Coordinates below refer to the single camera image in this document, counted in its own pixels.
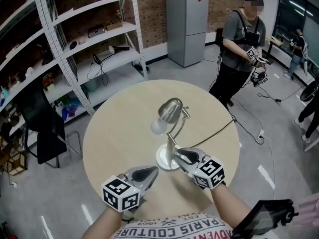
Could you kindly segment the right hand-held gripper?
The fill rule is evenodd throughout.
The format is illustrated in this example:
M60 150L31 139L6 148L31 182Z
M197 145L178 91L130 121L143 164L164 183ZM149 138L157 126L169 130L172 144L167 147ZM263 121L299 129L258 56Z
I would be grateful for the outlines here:
M225 171L219 159L206 155L198 148L177 149L173 157L184 172L189 172L195 185L213 190L224 184Z

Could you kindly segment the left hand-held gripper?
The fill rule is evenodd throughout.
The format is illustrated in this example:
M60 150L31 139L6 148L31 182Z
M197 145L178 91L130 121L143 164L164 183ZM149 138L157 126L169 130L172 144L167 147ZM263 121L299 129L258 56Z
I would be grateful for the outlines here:
M113 175L101 185L102 200L117 212L136 212L146 202L146 190L158 174L157 166L139 166Z

